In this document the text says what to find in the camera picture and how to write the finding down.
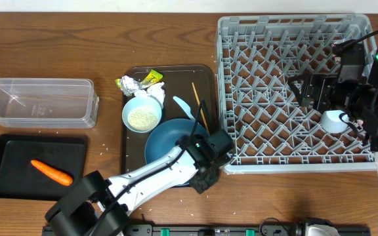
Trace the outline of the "dark blue plate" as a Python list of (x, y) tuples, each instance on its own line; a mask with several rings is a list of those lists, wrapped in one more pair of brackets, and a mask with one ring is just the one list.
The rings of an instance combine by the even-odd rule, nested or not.
[(155, 196), (175, 186), (189, 186), (189, 179), (197, 172), (193, 158), (185, 147), (176, 144), (183, 136), (200, 134), (208, 137), (207, 131), (199, 123), (189, 119), (172, 119), (151, 133), (145, 147), (147, 165), (134, 173), (148, 173), (129, 184), (140, 193)]

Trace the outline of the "orange carrot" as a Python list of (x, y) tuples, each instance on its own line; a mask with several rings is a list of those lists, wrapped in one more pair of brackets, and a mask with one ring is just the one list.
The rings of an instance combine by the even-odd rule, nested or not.
[(58, 182), (63, 186), (70, 186), (73, 183), (73, 178), (70, 175), (56, 168), (53, 168), (41, 161), (31, 160), (31, 165), (40, 172), (42, 172), (44, 175), (49, 177), (50, 179), (54, 180), (55, 182)]

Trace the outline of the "light blue plastic cup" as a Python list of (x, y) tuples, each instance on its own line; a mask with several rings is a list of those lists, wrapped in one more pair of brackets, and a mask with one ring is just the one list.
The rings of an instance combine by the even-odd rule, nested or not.
[(323, 112), (320, 124), (328, 132), (337, 134), (347, 129), (349, 123), (348, 115), (341, 110), (331, 110)]

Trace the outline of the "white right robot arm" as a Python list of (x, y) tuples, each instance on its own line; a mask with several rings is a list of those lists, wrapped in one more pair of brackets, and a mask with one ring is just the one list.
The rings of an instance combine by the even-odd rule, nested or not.
[(378, 173), (378, 48), (372, 67), (364, 77), (364, 46), (347, 41), (333, 46), (341, 68), (338, 73), (305, 73), (287, 84), (300, 106), (312, 105), (319, 112), (341, 110), (352, 120), (361, 120), (364, 141), (375, 154)]

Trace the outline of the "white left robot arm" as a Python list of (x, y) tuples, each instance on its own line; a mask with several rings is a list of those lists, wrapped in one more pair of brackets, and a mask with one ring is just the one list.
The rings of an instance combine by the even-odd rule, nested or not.
[(53, 205), (45, 219), (55, 235), (120, 235), (131, 213), (161, 192), (188, 183), (202, 194), (219, 179), (234, 148), (225, 130), (182, 137), (160, 159), (120, 176), (83, 177)]

